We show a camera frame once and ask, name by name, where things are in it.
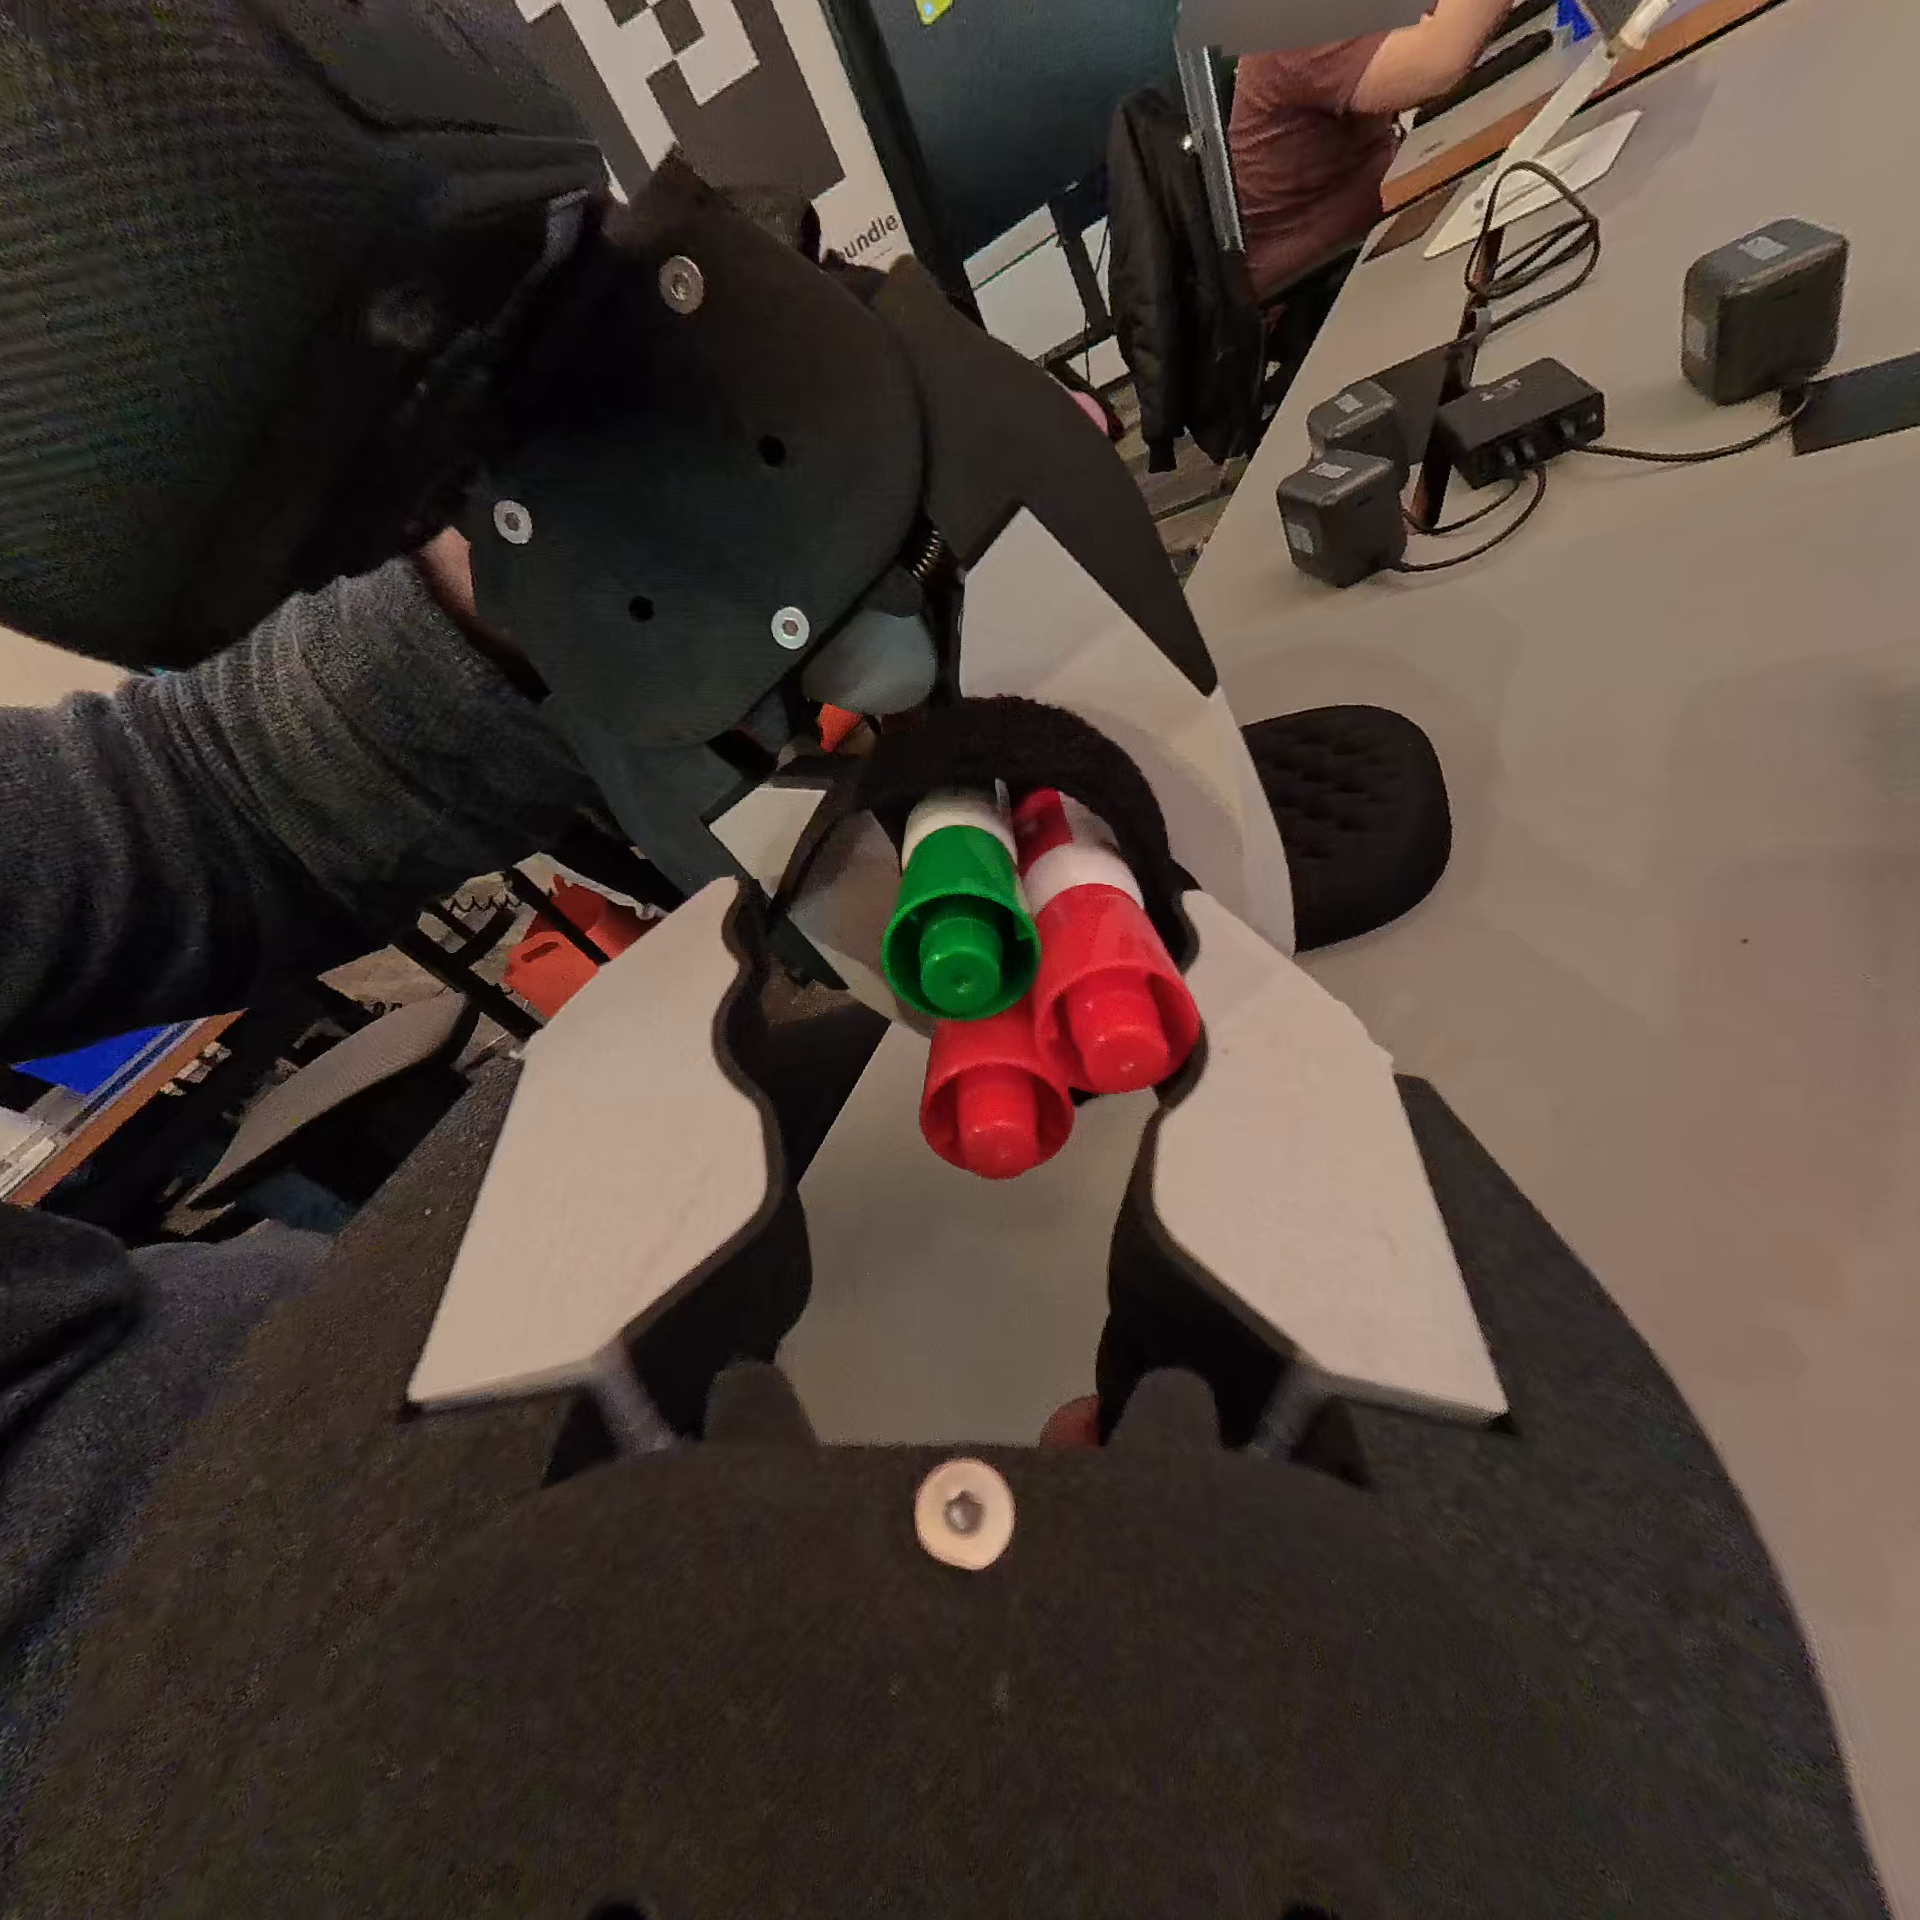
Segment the person's left forearm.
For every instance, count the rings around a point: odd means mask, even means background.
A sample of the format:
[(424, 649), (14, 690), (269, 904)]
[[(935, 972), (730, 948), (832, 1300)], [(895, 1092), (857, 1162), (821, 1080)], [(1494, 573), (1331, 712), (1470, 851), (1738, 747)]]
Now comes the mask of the person's left forearm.
[(601, 170), (505, 5), (3, 5), (3, 1058), (211, 1018), (602, 798), (442, 561)]

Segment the person's dark clothing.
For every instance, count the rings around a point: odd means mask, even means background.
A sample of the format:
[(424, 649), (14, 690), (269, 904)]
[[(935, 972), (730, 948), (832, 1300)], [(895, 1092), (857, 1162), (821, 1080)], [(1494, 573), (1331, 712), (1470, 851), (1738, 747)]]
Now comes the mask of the person's dark clothing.
[(569, 1406), (402, 1404), (519, 1088), (486, 1068), (343, 1240), (129, 1251), (3, 1210), (3, 1882), (286, 1822), (448, 1824), (446, 1649), (393, 1617), (539, 1492)]

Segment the black upright stand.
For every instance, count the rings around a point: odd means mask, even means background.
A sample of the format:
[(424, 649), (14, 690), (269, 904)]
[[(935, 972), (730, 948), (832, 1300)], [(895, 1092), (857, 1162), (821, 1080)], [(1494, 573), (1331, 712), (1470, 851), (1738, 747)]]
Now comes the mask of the black upright stand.
[(1448, 488), (1454, 480), (1454, 453), (1443, 432), (1443, 414), (1461, 400), (1471, 381), (1481, 354), (1481, 336), (1470, 330), (1447, 348), (1425, 354), (1430, 372), (1424, 374), (1424, 406), (1417, 414), (1411, 435), (1411, 468), (1408, 474), (1405, 517), (1411, 536), (1434, 537), (1447, 518)]

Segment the white flat pad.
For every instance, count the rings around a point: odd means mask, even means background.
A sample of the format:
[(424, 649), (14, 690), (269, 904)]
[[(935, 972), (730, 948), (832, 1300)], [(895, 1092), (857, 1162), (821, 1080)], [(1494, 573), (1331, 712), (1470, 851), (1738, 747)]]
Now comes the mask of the white flat pad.
[(1464, 250), (1482, 234), (1526, 219), (1544, 208), (1566, 201), (1566, 192), (1579, 196), (1616, 164), (1624, 142), (1640, 122), (1640, 110), (1621, 113), (1610, 122), (1561, 142), (1536, 161), (1505, 164), (1455, 198), (1447, 218), (1430, 229), (1424, 258), (1437, 258)]

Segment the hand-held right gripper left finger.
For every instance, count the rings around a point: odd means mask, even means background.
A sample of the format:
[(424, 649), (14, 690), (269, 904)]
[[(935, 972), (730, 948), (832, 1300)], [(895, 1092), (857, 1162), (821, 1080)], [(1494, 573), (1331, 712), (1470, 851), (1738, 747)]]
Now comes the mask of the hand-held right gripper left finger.
[(706, 1426), (806, 1304), (806, 1224), (763, 1086), (763, 914), (706, 885), (523, 1050), (438, 1309), (421, 1413), (585, 1395), (621, 1444)]

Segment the green marker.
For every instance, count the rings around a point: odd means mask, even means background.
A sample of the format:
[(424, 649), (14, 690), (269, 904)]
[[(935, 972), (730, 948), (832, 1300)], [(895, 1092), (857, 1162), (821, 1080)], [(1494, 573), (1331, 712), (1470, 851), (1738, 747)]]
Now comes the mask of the green marker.
[(937, 788), (906, 812), (880, 969), (928, 1021), (999, 1018), (1035, 986), (1039, 932), (995, 784)]

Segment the black flat card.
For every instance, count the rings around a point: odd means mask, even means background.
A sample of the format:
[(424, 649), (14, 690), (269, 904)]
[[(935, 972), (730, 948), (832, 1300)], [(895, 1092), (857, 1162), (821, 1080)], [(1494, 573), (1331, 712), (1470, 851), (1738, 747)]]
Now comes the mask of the black flat card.
[(1810, 381), (1792, 421), (1792, 453), (1806, 458), (1915, 430), (1918, 371), (1920, 352), (1903, 352)]

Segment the red marker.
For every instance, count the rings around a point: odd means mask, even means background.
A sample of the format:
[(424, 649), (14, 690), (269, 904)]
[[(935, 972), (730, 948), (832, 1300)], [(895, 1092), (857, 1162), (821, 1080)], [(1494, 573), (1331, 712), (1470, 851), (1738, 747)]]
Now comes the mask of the red marker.
[(1072, 1136), (1072, 1092), (1039, 1045), (1033, 1003), (933, 1028), (918, 1131), (944, 1164), (986, 1182), (1045, 1165)]
[(1182, 1069), (1201, 1018), (1109, 827), (1056, 788), (1013, 812), (1024, 904), (1039, 936), (1029, 995), (1039, 1051), (1072, 1092), (1153, 1088)]

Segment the black jacket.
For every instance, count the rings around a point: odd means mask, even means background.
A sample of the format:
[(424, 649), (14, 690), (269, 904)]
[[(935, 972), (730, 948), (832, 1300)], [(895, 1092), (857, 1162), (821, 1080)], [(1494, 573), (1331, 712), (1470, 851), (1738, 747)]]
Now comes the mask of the black jacket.
[(1241, 258), (1214, 236), (1187, 125), (1161, 89), (1114, 105), (1106, 170), (1109, 309), (1147, 468), (1170, 470), (1178, 438), (1224, 465), (1259, 428), (1263, 321)]

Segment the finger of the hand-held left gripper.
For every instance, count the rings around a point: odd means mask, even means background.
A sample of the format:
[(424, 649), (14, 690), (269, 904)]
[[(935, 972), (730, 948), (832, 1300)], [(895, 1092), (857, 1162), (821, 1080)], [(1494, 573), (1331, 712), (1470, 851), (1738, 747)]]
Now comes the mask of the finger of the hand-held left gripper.
[(821, 712), (757, 705), (709, 740), (649, 742), (566, 705), (566, 742), (631, 846), (680, 897), (736, 880), (790, 973), (885, 993), (880, 930), (905, 827), (905, 736), (854, 728), (825, 752)]
[(1289, 861), (1145, 498), (1045, 369), (947, 302), (918, 261), (881, 281), (925, 418), (925, 512), (961, 576), (958, 690), (1074, 713), (1128, 754), (1174, 861), (1282, 956)]

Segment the black hub box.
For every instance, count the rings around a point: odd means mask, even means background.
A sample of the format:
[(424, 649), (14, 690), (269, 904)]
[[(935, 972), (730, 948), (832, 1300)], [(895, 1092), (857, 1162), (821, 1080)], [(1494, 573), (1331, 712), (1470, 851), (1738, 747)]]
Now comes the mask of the black hub box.
[(1537, 356), (1470, 386), (1447, 406), (1443, 432), (1455, 475), (1470, 489), (1489, 489), (1597, 443), (1603, 393), (1561, 360)]

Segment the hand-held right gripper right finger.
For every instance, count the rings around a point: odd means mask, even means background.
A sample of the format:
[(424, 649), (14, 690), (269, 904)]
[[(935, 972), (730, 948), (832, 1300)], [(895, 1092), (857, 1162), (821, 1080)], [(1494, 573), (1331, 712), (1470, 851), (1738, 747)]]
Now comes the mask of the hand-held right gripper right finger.
[(1208, 894), (1186, 894), (1201, 1018), (1159, 1092), (1111, 1242), (1102, 1425), (1159, 1370), (1219, 1436), (1291, 1454), (1331, 1406), (1499, 1425), (1507, 1400), (1389, 1057)]

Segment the orange plastic box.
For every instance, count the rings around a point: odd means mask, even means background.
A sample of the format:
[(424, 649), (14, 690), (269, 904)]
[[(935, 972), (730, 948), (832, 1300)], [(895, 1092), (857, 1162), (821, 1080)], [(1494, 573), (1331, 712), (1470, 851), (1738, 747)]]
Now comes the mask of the orange plastic box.
[(546, 910), (506, 952), (501, 986), (534, 1018), (551, 1020), (597, 972), (631, 948), (659, 914), (610, 898), (592, 882), (558, 876)]

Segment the grey office chair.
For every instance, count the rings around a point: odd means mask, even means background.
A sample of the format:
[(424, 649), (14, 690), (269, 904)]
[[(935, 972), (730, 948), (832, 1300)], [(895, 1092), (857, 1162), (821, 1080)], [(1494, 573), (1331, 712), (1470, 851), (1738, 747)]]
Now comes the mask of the grey office chair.
[(209, 1172), (182, 1202), (215, 1210), (264, 1178), (313, 1124), (366, 1106), (407, 1072), (453, 1062), (473, 1038), (480, 1008), (456, 993), (402, 1003), (358, 1027), (247, 1106)]

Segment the blue sheet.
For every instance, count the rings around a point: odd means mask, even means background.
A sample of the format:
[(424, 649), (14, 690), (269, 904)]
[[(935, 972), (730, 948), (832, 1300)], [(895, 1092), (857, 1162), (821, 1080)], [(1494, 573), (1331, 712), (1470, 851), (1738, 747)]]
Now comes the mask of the blue sheet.
[(14, 1062), (9, 1072), (39, 1088), (56, 1088), (75, 1097), (103, 1097), (154, 1065), (192, 1030), (192, 1021), (144, 1027), (62, 1054)]

